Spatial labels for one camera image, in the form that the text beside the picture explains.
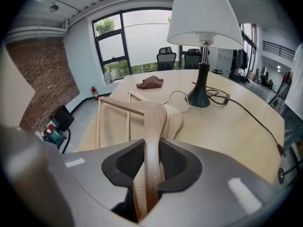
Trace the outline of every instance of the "black lamp base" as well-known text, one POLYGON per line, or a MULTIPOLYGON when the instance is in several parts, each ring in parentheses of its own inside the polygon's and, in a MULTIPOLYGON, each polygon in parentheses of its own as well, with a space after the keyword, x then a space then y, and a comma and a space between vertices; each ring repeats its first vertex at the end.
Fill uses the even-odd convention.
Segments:
POLYGON ((209 64, 199 64, 199 75, 194 89, 187 94, 188 101, 192 106, 205 108, 210 105, 206 92, 206 81, 209 72, 209 64))

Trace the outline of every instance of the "brick wall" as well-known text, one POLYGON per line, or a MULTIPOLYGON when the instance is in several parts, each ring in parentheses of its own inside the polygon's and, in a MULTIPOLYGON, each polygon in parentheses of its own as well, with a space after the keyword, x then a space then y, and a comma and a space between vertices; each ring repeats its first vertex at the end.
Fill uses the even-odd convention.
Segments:
POLYGON ((26 81, 35 90, 20 127, 42 131, 49 115, 79 94, 68 66, 62 38, 28 39, 7 45, 8 52, 26 81))

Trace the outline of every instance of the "brown cloth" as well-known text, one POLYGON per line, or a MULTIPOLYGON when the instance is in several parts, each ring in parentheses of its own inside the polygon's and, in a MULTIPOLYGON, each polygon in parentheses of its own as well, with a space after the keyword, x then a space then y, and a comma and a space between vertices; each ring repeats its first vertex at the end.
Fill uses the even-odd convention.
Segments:
POLYGON ((138 83, 136 86, 140 89, 152 89, 162 87, 164 79, 160 79, 156 76, 151 76, 143 81, 143 83, 138 83))

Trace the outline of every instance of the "floor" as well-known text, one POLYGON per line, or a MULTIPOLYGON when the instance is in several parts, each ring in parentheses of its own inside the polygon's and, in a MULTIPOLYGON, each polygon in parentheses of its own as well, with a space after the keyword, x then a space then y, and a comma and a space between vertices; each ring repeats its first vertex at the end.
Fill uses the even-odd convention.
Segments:
MULTIPOLYGON (((257 83, 247 83, 248 85, 243 85, 250 91, 257 94, 259 97, 261 97, 264 101, 269 102, 272 96, 274 96, 274 92, 267 90, 268 88, 263 87, 260 84, 257 83)), ((90 121, 93 118, 93 115, 97 112, 98 109, 98 102, 96 100, 88 100, 85 103, 83 103, 79 109, 73 114, 74 121, 70 126, 71 131, 71 140, 66 148, 65 153, 72 153, 74 151, 77 151, 81 142, 82 135, 86 132, 90 121)), ((62 143, 59 151, 62 152, 64 145, 66 143, 66 140, 62 143)), ((293 149, 298 157, 298 159, 301 159, 297 153, 297 149, 295 144, 293 145, 293 149)), ((286 157, 282 157, 281 159, 281 165, 280 167, 284 169, 284 171, 287 171, 289 168, 294 166, 294 161, 290 154, 287 154, 286 157)), ((285 181, 283 184, 280 184, 278 181, 278 177, 276 178, 274 182, 274 186, 278 189, 282 189, 289 182, 293 180, 293 178, 296 176, 296 169, 293 170, 291 173, 285 176, 285 181)))

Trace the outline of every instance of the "black metal railing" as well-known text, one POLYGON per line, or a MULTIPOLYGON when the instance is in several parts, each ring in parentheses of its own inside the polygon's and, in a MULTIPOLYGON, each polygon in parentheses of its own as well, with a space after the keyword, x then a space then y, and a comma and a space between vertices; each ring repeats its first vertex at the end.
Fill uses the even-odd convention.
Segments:
POLYGON ((272 52, 273 54, 286 58, 290 61, 294 60, 295 52, 278 44, 274 44, 268 41, 263 41, 263 50, 272 52))

